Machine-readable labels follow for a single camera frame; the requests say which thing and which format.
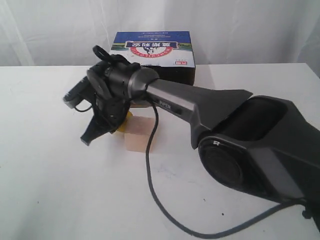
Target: small wooden cube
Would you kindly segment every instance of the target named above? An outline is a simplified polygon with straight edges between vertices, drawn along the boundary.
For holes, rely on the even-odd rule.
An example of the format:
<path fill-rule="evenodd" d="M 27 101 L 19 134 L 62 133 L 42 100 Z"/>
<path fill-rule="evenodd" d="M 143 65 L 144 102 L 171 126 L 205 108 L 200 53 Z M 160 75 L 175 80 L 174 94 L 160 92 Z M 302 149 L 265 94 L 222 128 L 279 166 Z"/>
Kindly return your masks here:
<path fill-rule="evenodd" d="M 131 116 L 124 131 L 125 148 L 128 151 L 145 153 L 149 137 L 155 126 L 155 119 L 144 116 Z"/>

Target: gray robotic arm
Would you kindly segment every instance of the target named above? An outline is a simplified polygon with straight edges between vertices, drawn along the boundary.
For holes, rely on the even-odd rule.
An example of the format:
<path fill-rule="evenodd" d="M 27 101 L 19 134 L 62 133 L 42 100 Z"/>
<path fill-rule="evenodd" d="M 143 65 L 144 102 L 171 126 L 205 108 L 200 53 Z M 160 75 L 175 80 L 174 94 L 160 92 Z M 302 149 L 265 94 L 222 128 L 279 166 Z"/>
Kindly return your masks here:
<path fill-rule="evenodd" d="M 301 200 L 320 228 L 320 132 L 291 101 L 162 80 L 121 55 L 94 51 L 102 61 L 63 98 L 70 108 L 92 104 L 84 143 L 118 129 L 131 102 L 150 102 L 190 123 L 191 146 L 215 180 L 278 203 Z"/>

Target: white backdrop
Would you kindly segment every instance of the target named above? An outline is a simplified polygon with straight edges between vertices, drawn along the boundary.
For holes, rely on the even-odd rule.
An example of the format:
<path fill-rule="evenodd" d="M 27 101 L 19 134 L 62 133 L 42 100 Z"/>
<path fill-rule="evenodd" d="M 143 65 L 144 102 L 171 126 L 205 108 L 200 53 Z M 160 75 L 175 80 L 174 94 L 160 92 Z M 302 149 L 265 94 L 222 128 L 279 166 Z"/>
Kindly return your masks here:
<path fill-rule="evenodd" d="M 299 59 L 319 75 L 319 16 L 319 0 L 0 0 L 0 66 L 92 65 L 118 31 L 187 30 L 197 64 Z"/>

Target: cardboard box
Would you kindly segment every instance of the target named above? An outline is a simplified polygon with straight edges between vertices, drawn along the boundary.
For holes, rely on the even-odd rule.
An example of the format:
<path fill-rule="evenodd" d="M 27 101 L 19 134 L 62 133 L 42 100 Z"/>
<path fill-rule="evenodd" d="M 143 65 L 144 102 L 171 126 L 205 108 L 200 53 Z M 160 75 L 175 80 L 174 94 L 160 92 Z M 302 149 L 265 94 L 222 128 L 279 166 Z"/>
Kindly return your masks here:
<path fill-rule="evenodd" d="M 196 65 L 188 31 L 118 32 L 110 54 L 152 68 L 161 79 L 194 84 Z"/>

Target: white tabletop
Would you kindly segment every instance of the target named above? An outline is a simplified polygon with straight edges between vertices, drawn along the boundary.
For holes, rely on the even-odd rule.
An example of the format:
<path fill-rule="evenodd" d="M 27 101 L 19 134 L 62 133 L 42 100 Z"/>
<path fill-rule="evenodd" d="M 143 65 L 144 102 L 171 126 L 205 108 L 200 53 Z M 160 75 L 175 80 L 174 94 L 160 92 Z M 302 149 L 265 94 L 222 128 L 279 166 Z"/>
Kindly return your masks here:
<path fill-rule="evenodd" d="M 0 67 L 0 239 L 195 239 L 160 212 L 145 155 L 126 151 L 123 135 L 106 134 L 89 147 L 80 141 L 92 112 L 69 109 L 62 97 L 86 69 Z M 320 80 L 306 64 L 199 65 L 195 85 L 292 100 L 320 129 Z M 133 114 L 154 115 L 151 108 Z M 159 199 L 177 220 L 216 233 L 275 205 L 217 183 L 191 148 L 189 125 L 161 109 L 159 117 L 151 171 Z M 287 208 L 225 239 L 318 239 L 302 210 Z"/>

